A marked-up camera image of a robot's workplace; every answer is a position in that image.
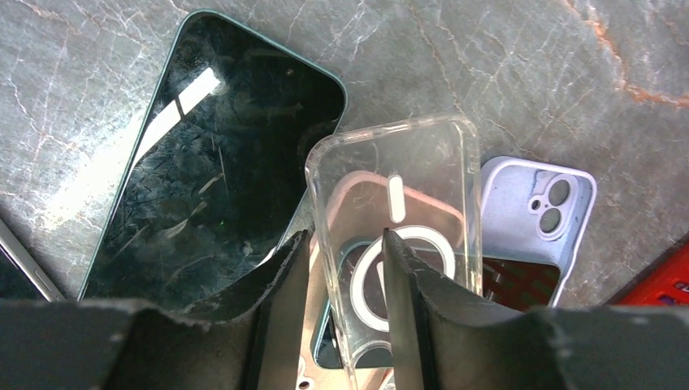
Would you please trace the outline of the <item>clear magsafe phone case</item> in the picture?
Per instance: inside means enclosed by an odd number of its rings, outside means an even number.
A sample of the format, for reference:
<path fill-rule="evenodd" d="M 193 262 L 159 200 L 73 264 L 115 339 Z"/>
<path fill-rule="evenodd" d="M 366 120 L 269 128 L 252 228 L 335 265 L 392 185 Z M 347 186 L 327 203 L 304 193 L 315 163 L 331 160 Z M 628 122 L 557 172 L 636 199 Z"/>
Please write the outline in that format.
<path fill-rule="evenodd" d="M 436 114 L 335 134 L 310 151 L 318 263 L 346 389 L 392 377 L 382 235 L 395 232 L 441 275 L 483 291 L 481 184 L 476 127 Z"/>

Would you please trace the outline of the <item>black smartphone silver edge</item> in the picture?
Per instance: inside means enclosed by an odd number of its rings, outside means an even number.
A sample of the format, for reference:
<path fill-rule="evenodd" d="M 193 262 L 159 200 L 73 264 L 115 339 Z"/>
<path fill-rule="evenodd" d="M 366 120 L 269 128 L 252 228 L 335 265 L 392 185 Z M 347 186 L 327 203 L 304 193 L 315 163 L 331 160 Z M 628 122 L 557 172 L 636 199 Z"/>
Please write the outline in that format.
<path fill-rule="evenodd" d="M 3 221 L 1 221 L 1 299 L 65 300 L 65 296 Z"/>

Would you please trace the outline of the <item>dark green smartphone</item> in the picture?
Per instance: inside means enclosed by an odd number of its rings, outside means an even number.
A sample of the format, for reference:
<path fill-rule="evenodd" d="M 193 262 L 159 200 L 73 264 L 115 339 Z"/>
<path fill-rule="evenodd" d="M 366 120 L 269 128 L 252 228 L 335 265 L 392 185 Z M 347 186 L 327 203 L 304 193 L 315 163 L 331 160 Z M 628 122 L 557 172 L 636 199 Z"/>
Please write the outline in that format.
<path fill-rule="evenodd" d="M 306 157 L 337 128 L 342 82 L 211 10 L 189 14 L 145 114 L 80 299 L 180 310 L 259 266 L 306 190 Z"/>

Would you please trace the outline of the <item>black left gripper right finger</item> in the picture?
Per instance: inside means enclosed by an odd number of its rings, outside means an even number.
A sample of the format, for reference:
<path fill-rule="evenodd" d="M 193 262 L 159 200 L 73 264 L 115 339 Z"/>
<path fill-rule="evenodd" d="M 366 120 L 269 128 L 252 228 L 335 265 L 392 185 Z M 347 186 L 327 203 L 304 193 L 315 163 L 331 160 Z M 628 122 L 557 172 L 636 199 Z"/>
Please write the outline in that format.
<path fill-rule="evenodd" d="M 604 305 L 519 312 L 382 236 L 399 389 L 685 389 L 688 310 Z"/>

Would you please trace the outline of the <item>pink phone case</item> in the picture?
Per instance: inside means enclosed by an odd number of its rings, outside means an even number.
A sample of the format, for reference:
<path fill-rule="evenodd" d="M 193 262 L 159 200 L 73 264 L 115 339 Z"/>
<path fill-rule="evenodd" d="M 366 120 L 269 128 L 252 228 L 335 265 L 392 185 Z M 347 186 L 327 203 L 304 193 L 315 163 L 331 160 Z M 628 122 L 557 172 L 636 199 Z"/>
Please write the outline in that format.
<path fill-rule="evenodd" d="M 393 389 L 394 376 L 381 255 L 381 233 L 390 228 L 416 245 L 436 270 L 451 280 L 462 273 L 457 263 L 466 242 L 464 215 L 446 202 L 402 182 L 369 171 L 346 175 L 325 207 L 329 243 L 311 241 L 310 279 L 306 294 L 299 389 L 346 389 L 347 375 L 335 336 L 324 272 L 324 254 L 333 253 L 340 270 L 340 291 L 346 313 L 363 343 L 357 355 L 360 389 Z"/>

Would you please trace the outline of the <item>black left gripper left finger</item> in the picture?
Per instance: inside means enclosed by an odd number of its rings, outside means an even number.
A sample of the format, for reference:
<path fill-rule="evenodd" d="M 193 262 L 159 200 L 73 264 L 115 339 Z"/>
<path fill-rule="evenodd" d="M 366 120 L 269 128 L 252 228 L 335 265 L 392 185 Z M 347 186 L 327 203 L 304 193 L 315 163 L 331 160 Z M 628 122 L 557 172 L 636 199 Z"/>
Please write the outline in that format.
<path fill-rule="evenodd" d="M 141 299 L 3 301 L 4 389 L 293 389 L 310 234 L 181 311 Z"/>

